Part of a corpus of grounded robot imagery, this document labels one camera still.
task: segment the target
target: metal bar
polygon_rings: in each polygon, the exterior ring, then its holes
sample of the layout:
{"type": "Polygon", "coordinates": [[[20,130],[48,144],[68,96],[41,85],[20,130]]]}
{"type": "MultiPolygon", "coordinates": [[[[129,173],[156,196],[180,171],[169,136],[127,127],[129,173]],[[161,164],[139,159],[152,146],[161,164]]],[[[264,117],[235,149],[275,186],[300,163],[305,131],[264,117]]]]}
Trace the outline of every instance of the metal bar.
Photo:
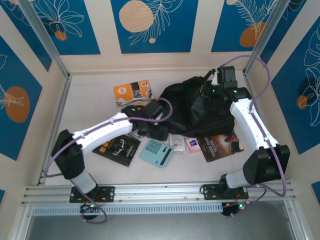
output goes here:
{"type": "MultiPolygon", "coordinates": [[[[125,184],[113,185],[115,187],[114,202],[106,203],[112,205],[127,204],[178,204],[178,203],[225,203],[233,202],[234,199],[206,201],[200,193],[203,184],[214,184],[217,182],[198,183],[170,183],[170,184],[125,184]]],[[[273,181],[268,185],[278,191],[282,190],[281,181],[273,181]]],[[[58,206],[74,205],[69,203],[71,186],[30,186],[27,187],[23,206],[58,206]]],[[[254,201],[263,193],[262,189],[249,188],[249,200],[254,201]]],[[[263,201],[283,201],[295,198],[295,193],[290,182],[287,185],[286,197],[278,197],[272,192],[267,192],[263,201]]]]}
{"type": "Polygon", "coordinates": [[[32,2],[29,0],[16,0],[18,3],[22,13],[28,20],[30,26],[32,27],[33,31],[39,38],[40,42],[42,43],[43,47],[49,54],[52,61],[55,63],[56,67],[58,68],[61,75],[67,79],[68,78],[68,70],[63,63],[62,59],[60,58],[60,54],[54,45],[54,42],[50,38],[47,30],[45,29],[44,25],[42,24],[38,14],[36,13],[35,9],[32,6],[32,2]]]}
{"type": "Polygon", "coordinates": [[[291,227],[297,240],[315,240],[310,230],[306,217],[303,214],[300,203],[297,200],[285,200],[284,205],[291,223],[291,227]]]}
{"type": "Polygon", "coordinates": [[[42,174],[43,174],[43,169],[46,166],[47,162],[49,161],[49,158],[51,157],[51,152],[52,152],[52,149],[54,148],[55,140],[57,139],[59,126],[61,123],[62,115],[63,115],[66,101],[68,98],[68,93],[69,93],[71,81],[72,81],[72,76],[69,76],[64,84],[64,88],[63,88],[63,91],[62,91],[62,94],[61,94],[61,97],[60,97],[60,100],[58,103],[58,107],[56,109],[56,113],[54,114],[54,116],[55,116],[54,122],[53,122],[52,129],[50,131],[50,137],[49,137],[48,144],[46,146],[46,151],[45,151],[45,154],[43,157],[43,162],[42,162],[42,165],[40,166],[40,168],[38,169],[38,173],[36,175],[37,179],[36,179],[34,185],[39,184],[40,178],[42,177],[42,174]]]}
{"type": "Polygon", "coordinates": [[[17,213],[18,221],[16,221],[12,226],[13,231],[8,238],[9,240],[26,239],[33,212],[33,206],[25,206],[19,208],[17,213]]]}
{"type": "MultiPolygon", "coordinates": [[[[264,50],[265,46],[267,45],[272,33],[274,32],[279,20],[282,17],[282,14],[286,10],[290,0],[275,0],[277,3],[274,6],[274,9],[272,10],[265,27],[263,28],[262,33],[260,34],[260,37],[258,38],[251,55],[254,57],[260,57],[262,51],[264,50]]],[[[252,71],[252,68],[254,66],[254,63],[256,62],[255,59],[250,58],[247,62],[245,68],[244,68],[244,74],[248,76],[250,72],[252,71]]]]}

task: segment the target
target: cable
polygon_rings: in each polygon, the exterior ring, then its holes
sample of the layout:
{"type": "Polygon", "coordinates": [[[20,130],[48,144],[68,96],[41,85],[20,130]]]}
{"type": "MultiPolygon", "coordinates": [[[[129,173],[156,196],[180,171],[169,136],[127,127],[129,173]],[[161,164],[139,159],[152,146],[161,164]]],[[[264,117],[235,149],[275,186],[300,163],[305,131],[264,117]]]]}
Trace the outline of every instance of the cable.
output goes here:
{"type": "MultiPolygon", "coordinates": [[[[248,205],[246,205],[244,210],[248,209],[250,206],[252,206],[253,204],[257,203],[260,199],[262,199],[266,195],[267,189],[264,186],[260,186],[260,187],[264,189],[264,192],[256,200],[251,201],[248,205]]],[[[248,189],[255,189],[255,188],[259,188],[259,187],[256,187],[255,185],[253,185],[253,186],[248,186],[247,188],[248,189]]],[[[243,210],[240,210],[237,213],[232,214],[232,215],[230,215],[228,217],[232,217],[233,218],[234,216],[239,215],[241,212],[243,212],[243,210]]]]}
{"type": "MultiPolygon", "coordinates": [[[[219,67],[223,67],[223,66],[225,66],[225,65],[233,62],[234,60],[237,60],[237,59],[240,59],[240,58],[253,58],[253,59],[258,60],[259,62],[261,62],[261,63],[263,64],[264,68],[265,68],[266,71],[267,71],[267,75],[268,75],[268,80],[267,80],[266,86],[265,86],[264,89],[263,89],[256,97],[254,97],[254,98],[252,99],[252,101],[251,101],[251,104],[250,104],[250,107],[249,107],[249,110],[250,110],[250,112],[251,112],[251,111],[252,111],[252,108],[253,108],[253,106],[254,106],[254,104],[255,104],[255,102],[258,100],[258,98],[261,97],[261,95],[263,95],[263,94],[265,93],[265,91],[266,91],[266,90],[268,89],[268,87],[270,86],[270,84],[271,84],[271,74],[270,74],[270,70],[269,70],[268,66],[266,65],[266,63],[265,63],[264,61],[262,61],[260,58],[258,58],[258,57],[256,57],[256,56],[252,56],[252,55],[240,55],[240,56],[234,57],[234,58],[232,58],[231,60],[227,61],[226,63],[220,65],[219,67]]],[[[115,119],[115,120],[113,121],[113,123],[117,123],[117,122],[125,121],[125,120],[139,120],[139,121],[146,121],[146,122],[150,122],[150,123],[159,123],[159,122],[163,122],[163,121],[169,119],[169,118],[171,117],[172,113],[173,113],[173,107],[172,107],[171,103],[170,103],[168,100],[164,99],[164,98],[159,98],[159,100],[165,101],[165,102],[167,102],[168,105],[169,105],[170,111],[169,111],[169,113],[168,113],[168,115],[167,115],[166,117],[161,118],[161,119],[159,119],[159,120],[156,120],[156,119],[147,119],[147,118],[142,118],[142,117],[124,117],[124,118],[115,119]]],[[[262,127],[261,124],[259,123],[257,117],[255,116],[255,114],[254,114],[253,112],[251,113],[251,115],[252,115],[255,123],[257,124],[258,128],[260,129],[263,137],[266,138],[266,137],[267,137],[267,134],[265,133],[263,127],[262,127]]],[[[95,132],[95,131],[97,131],[97,130],[105,127],[105,126],[108,126],[108,125],[110,125],[110,124],[111,124],[111,122],[109,121],[109,122],[106,122],[106,123],[104,123],[104,124],[102,124],[102,125],[99,125],[99,126],[93,128],[93,129],[91,129],[90,131],[85,132],[85,133],[84,133],[84,136],[87,136],[87,135],[89,135],[89,134],[91,134],[91,133],[93,133],[93,132],[95,132]]],[[[72,141],[70,141],[69,143],[67,143],[65,146],[63,146],[63,147],[49,160],[47,166],[46,166],[45,169],[44,169],[44,176],[45,176],[45,177],[47,177],[47,178],[52,178],[52,177],[56,177],[56,176],[61,176],[61,175],[62,175],[62,173],[57,173],[57,174],[48,175],[49,167],[51,166],[51,164],[53,163],[53,161],[54,161],[64,150],[66,150],[68,147],[70,147],[72,144],[74,144],[76,141],[80,140],[81,138],[82,138],[82,136],[79,136],[79,137],[73,139],[72,141]]],[[[266,194],[267,189],[270,190],[270,191],[272,191],[273,193],[275,193],[276,195],[278,195],[278,196],[280,196],[280,197],[284,197],[284,196],[286,195],[286,193],[287,193],[287,183],[286,183],[286,179],[285,179],[284,172],[283,172],[282,167],[281,167],[280,160],[279,160],[279,158],[278,158],[278,156],[277,156],[277,154],[276,154],[276,151],[274,150],[271,142],[270,142],[268,139],[266,140],[266,142],[267,142],[269,148],[271,149],[271,152],[272,152],[272,154],[273,154],[273,156],[274,156],[274,159],[275,159],[275,161],[276,161],[276,164],[277,164],[277,166],[278,166],[278,168],[279,168],[280,176],[281,176],[281,179],[282,179],[283,192],[282,192],[282,193],[278,193],[276,190],[272,189],[271,187],[266,186],[265,184],[261,184],[262,188],[264,188],[264,193],[263,193],[260,197],[258,197],[255,201],[249,203],[249,204],[246,206],[246,209],[247,209],[249,206],[251,206],[253,203],[259,201],[259,200],[266,194]]],[[[76,186],[75,184],[74,184],[74,186],[75,186],[75,188],[76,188],[86,199],[89,200],[89,202],[91,202],[91,203],[93,203],[93,204],[96,205],[96,203],[95,203],[92,199],[90,199],[84,192],[82,192],[82,191],[79,189],[78,186],[76,186]]],[[[247,188],[256,188],[256,186],[255,186],[255,185],[251,185],[251,186],[247,186],[247,188]]],[[[104,221],[101,221],[101,222],[91,222],[91,221],[87,221],[88,223],[91,223],[91,224],[101,224],[101,223],[105,223],[105,222],[107,221],[107,214],[106,214],[106,212],[105,212],[98,204],[97,204],[97,206],[98,206],[97,208],[100,209],[100,210],[102,211],[102,213],[104,214],[104,216],[105,216],[104,221]]]]}
{"type": "MultiPolygon", "coordinates": [[[[173,113],[173,107],[172,107],[172,104],[165,98],[158,98],[158,100],[162,100],[162,101],[165,101],[168,105],[169,105],[169,113],[161,118],[161,119],[149,119],[149,118],[143,118],[143,117],[123,117],[123,118],[119,118],[119,119],[115,119],[113,122],[111,121],[108,121],[108,122],[105,122],[104,124],[102,125],[99,125],[87,132],[84,133],[84,137],[105,127],[105,126],[108,126],[110,124],[114,124],[114,123],[117,123],[117,122],[121,122],[121,121],[126,121],[126,120],[139,120],[139,121],[145,121],[145,122],[150,122],[150,123],[159,123],[159,122],[163,122],[167,119],[169,119],[173,113]]],[[[66,150],[68,147],[70,147],[72,144],[76,143],[78,140],[80,140],[81,138],[83,138],[82,136],[79,136],[79,137],[76,137],[75,139],[73,139],[72,141],[70,141],[69,143],[67,143],[66,145],[64,145],[59,151],[56,152],[55,155],[53,155],[53,157],[50,158],[48,164],[46,165],[46,167],[44,168],[44,176],[46,178],[53,178],[53,177],[57,177],[57,176],[61,176],[62,173],[57,173],[57,174],[52,174],[52,175],[49,175],[48,174],[48,170],[51,166],[51,164],[56,160],[56,158],[64,151],[66,150]]],[[[86,223],[89,223],[89,224],[103,224],[107,221],[107,213],[103,210],[103,208],[97,204],[94,200],[92,200],[90,197],[88,197],[83,191],[81,191],[81,189],[74,183],[72,182],[72,184],[74,185],[74,187],[79,191],[79,193],[81,195],[83,195],[90,203],[94,204],[104,215],[104,220],[103,221],[98,221],[98,222],[95,222],[95,221],[88,221],[85,219],[85,213],[87,211],[87,209],[90,209],[89,207],[86,208],[83,212],[82,212],[82,218],[83,220],[86,222],[86,223]]]]}
{"type": "MultiPolygon", "coordinates": [[[[271,73],[270,73],[270,70],[269,70],[267,64],[266,64],[263,60],[261,60],[260,58],[258,58],[258,57],[256,57],[256,56],[252,56],[252,55],[240,55],[240,56],[236,56],[236,57],[230,59],[229,61],[227,61],[226,63],[220,65],[219,67],[220,67],[220,68],[221,68],[221,67],[224,67],[225,65],[233,62],[234,60],[240,59],[240,58],[252,58],[252,59],[258,60],[260,63],[262,63],[262,65],[264,66],[264,68],[265,68],[265,70],[266,70],[266,73],[267,73],[267,77],[268,77],[267,83],[266,83],[265,87],[263,88],[263,90],[262,90],[256,97],[254,97],[254,98],[252,99],[251,104],[250,104],[250,107],[249,107],[249,110],[250,110],[250,112],[251,112],[251,116],[252,116],[253,120],[255,121],[256,125],[257,125],[258,128],[260,129],[263,137],[266,138],[266,143],[268,144],[269,148],[271,149],[271,152],[272,152],[272,154],[273,154],[273,156],[274,156],[275,162],[276,162],[277,167],[278,167],[279,172],[280,172],[280,176],[281,176],[281,180],[282,180],[282,188],[283,188],[282,193],[279,193],[279,192],[277,192],[276,190],[274,190],[273,188],[271,188],[271,187],[269,187],[269,186],[267,186],[267,185],[265,185],[265,184],[263,184],[263,183],[260,183],[260,186],[261,186],[262,188],[264,188],[264,193],[263,193],[260,197],[258,197],[255,201],[249,203],[249,204],[246,206],[246,208],[245,208],[245,209],[247,209],[247,208],[248,208],[249,206],[251,206],[253,203],[256,203],[257,201],[259,201],[259,200],[266,194],[267,189],[270,190],[271,192],[273,192],[274,194],[280,196],[280,197],[284,197],[284,196],[287,194],[287,183],[286,183],[285,174],[284,174],[284,171],[283,171],[283,169],[282,169],[282,166],[281,166],[280,160],[279,160],[279,158],[278,158],[278,155],[277,155],[276,151],[274,150],[271,142],[269,141],[265,130],[263,129],[263,127],[261,126],[261,124],[260,124],[260,122],[258,121],[257,117],[255,116],[254,112],[252,111],[252,108],[253,108],[255,102],[266,92],[266,90],[268,89],[268,87],[269,87],[270,84],[271,84],[271,73]]],[[[256,185],[250,185],[250,186],[247,186],[247,188],[257,188],[257,186],[256,186],[256,185]]]]}

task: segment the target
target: black backpack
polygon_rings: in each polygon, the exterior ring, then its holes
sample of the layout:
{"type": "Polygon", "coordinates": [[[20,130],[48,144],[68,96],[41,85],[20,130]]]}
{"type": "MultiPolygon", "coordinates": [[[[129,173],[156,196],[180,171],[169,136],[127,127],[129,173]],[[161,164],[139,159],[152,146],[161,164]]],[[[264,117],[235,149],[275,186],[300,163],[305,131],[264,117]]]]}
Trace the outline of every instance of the black backpack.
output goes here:
{"type": "MultiPolygon", "coordinates": [[[[228,134],[234,129],[235,119],[229,105],[223,105],[218,99],[202,96],[201,91],[211,72],[205,77],[195,76],[182,83],[170,85],[164,89],[160,98],[170,101],[173,107],[172,116],[161,123],[171,134],[189,138],[203,138],[228,134]]],[[[164,107],[164,116],[169,106],[159,101],[164,107]]]]}

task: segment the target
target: book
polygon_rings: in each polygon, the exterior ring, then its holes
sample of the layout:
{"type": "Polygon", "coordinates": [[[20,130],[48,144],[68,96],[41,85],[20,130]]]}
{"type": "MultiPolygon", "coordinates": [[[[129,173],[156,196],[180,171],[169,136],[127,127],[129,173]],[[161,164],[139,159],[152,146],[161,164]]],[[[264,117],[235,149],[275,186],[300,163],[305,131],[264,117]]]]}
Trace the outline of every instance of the book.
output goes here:
{"type": "Polygon", "coordinates": [[[149,80],[141,80],[113,87],[117,106],[126,106],[153,99],[149,80]]]}
{"type": "Polygon", "coordinates": [[[128,167],[139,145],[140,141],[136,138],[121,135],[96,147],[92,152],[128,167]]]}
{"type": "Polygon", "coordinates": [[[229,134],[200,137],[198,143],[208,163],[244,150],[234,131],[229,134]]]}

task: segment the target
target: beige circle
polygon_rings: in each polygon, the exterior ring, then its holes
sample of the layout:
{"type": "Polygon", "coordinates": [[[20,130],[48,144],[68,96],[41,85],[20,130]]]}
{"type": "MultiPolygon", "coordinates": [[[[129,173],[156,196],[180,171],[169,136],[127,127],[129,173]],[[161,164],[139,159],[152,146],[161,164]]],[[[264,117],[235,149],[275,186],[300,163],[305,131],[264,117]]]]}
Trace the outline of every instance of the beige circle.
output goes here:
{"type": "Polygon", "coordinates": [[[149,43],[154,44],[155,42],[156,42],[155,38],[152,37],[152,38],[149,39],[149,43]]]}
{"type": "Polygon", "coordinates": [[[8,0],[10,3],[14,4],[14,5],[18,5],[17,0],[8,0]]]}
{"type": "Polygon", "coordinates": [[[226,0],[226,4],[233,5],[237,2],[237,0],[226,0]]]}
{"type": "Polygon", "coordinates": [[[119,89],[118,89],[118,93],[119,94],[125,94],[127,92],[127,89],[125,88],[125,87],[120,87],[119,89]]]}
{"type": "Polygon", "coordinates": [[[128,1],[120,10],[119,18],[122,26],[131,33],[147,30],[154,23],[151,9],[142,1],[128,1]]]}

